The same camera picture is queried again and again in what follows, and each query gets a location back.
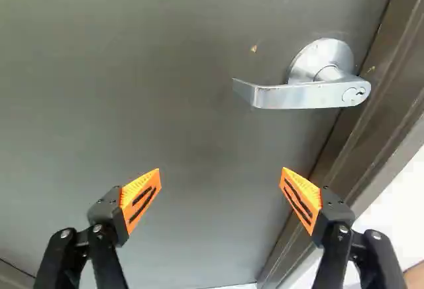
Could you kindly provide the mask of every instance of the lever handle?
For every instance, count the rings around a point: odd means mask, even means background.
[[[307,45],[288,69],[288,82],[260,86],[233,79],[233,91],[261,109],[351,107],[365,101],[371,84],[350,74],[353,53],[348,44],[322,38]]]

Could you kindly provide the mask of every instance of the white wall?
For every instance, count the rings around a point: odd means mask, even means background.
[[[392,183],[356,220],[353,228],[363,233],[376,229],[392,241],[402,270],[424,259],[424,146],[407,163]],[[318,268],[317,261],[290,289],[312,286]],[[344,279],[345,288],[359,288],[358,274],[352,263]]]

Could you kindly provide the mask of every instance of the door lock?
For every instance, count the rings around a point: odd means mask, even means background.
[[[287,83],[260,86],[233,78],[233,91],[261,109],[352,107],[370,95],[371,84],[352,75],[353,53],[347,43],[322,38],[307,45],[291,62]]]

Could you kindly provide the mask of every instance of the metal door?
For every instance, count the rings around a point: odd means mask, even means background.
[[[254,282],[338,109],[251,109],[231,78],[278,84],[335,37],[360,65],[388,0],[0,0],[2,259],[35,274],[111,186],[163,189],[119,251],[131,288]],[[82,288],[93,288],[93,277]]]

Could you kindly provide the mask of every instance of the metal plate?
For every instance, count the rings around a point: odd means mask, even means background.
[[[287,69],[288,84],[313,82],[315,76],[327,66],[335,66],[347,73],[353,72],[353,53],[346,42],[321,38],[305,46]]]

